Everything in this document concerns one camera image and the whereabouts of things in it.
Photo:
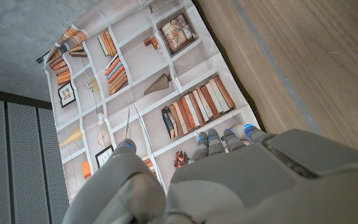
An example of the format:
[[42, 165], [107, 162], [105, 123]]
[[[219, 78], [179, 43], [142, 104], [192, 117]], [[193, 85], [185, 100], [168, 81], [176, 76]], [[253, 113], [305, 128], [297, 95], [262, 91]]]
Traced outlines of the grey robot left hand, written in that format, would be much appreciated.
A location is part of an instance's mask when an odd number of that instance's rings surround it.
[[358, 151], [300, 129], [210, 129], [164, 190], [119, 143], [70, 204], [65, 223], [358, 223]]

